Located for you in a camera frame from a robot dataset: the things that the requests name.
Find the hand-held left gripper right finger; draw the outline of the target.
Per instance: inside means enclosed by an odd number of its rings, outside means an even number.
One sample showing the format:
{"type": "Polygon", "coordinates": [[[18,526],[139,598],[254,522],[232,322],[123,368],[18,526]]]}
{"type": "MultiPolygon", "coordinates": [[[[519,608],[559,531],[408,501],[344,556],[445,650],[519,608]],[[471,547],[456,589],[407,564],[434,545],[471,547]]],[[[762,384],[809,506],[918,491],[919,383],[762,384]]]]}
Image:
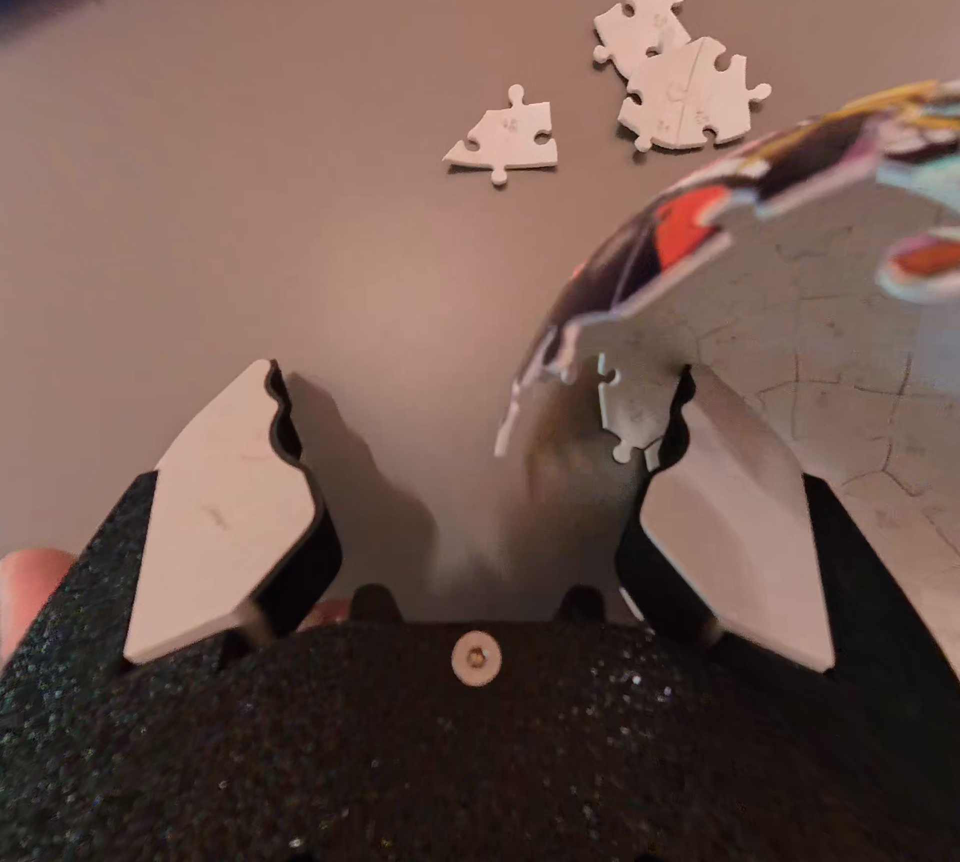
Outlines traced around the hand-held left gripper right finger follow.
{"type": "Polygon", "coordinates": [[[833,668],[805,478],[761,413],[713,370],[685,366],[615,553],[630,607],[680,644],[734,637],[833,668]]]}

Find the white triangular puzzle piece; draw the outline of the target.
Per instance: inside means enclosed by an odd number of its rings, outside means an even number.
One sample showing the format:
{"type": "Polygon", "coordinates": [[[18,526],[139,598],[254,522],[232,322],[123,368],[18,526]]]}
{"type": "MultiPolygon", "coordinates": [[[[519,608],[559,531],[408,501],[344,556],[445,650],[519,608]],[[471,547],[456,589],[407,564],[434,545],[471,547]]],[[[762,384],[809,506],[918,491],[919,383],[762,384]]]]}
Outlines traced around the white triangular puzzle piece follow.
{"type": "Polygon", "coordinates": [[[481,119],[441,158],[444,164],[489,171],[502,188],[510,170],[553,169],[559,161],[549,102],[526,103],[521,84],[508,89],[509,106],[486,110],[481,119]]]}

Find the colourful cartoon puzzle ball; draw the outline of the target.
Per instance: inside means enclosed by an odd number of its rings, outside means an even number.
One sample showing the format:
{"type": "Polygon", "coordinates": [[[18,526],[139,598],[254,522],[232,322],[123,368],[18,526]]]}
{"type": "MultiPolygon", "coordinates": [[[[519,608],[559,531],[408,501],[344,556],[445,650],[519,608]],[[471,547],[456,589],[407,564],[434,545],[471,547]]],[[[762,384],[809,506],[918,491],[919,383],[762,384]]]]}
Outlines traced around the colourful cartoon puzzle ball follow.
{"type": "MultiPolygon", "coordinates": [[[[958,679],[958,79],[885,89],[726,150],[654,197],[574,271],[510,383],[595,352],[613,457],[659,462],[683,368],[714,371],[838,501],[905,601],[854,633],[918,622],[958,679]]],[[[816,530],[823,592],[839,544],[816,530]]],[[[827,607],[833,671],[852,661],[827,607]]]]}

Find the person's left hand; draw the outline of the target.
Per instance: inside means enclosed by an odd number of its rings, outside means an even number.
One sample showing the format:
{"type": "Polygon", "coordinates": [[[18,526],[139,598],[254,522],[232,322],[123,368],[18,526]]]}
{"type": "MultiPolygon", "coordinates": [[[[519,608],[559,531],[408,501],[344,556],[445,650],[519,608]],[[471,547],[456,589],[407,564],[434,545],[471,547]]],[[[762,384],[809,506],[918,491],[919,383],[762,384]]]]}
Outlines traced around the person's left hand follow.
{"type": "Polygon", "coordinates": [[[24,548],[1,560],[1,665],[17,651],[38,614],[76,562],[51,547],[24,548]]]}

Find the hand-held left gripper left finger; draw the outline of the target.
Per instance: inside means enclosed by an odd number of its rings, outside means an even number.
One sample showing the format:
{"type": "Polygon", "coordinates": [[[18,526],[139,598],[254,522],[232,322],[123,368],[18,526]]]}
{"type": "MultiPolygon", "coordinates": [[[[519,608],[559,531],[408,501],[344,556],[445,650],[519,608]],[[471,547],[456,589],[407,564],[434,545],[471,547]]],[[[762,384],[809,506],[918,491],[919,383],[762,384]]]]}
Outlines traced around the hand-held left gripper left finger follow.
{"type": "Polygon", "coordinates": [[[249,365],[158,461],[124,658],[148,664],[223,633],[293,634],[342,566],[280,365],[249,365]]]}

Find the joined pair white puzzle pieces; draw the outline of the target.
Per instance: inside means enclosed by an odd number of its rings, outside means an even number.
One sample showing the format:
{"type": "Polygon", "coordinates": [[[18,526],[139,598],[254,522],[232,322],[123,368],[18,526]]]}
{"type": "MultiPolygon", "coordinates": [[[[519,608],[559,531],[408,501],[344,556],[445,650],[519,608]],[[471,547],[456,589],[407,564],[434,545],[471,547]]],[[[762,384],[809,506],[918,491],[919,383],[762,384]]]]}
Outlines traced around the joined pair white puzzle pieces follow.
{"type": "Polygon", "coordinates": [[[718,68],[725,52],[719,40],[702,37],[635,66],[618,123],[635,136],[637,151],[700,149],[708,133],[719,146],[749,133],[751,106],[768,98],[772,87],[747,87],[743,55],[733,54],[726,68],[718,68]]]}

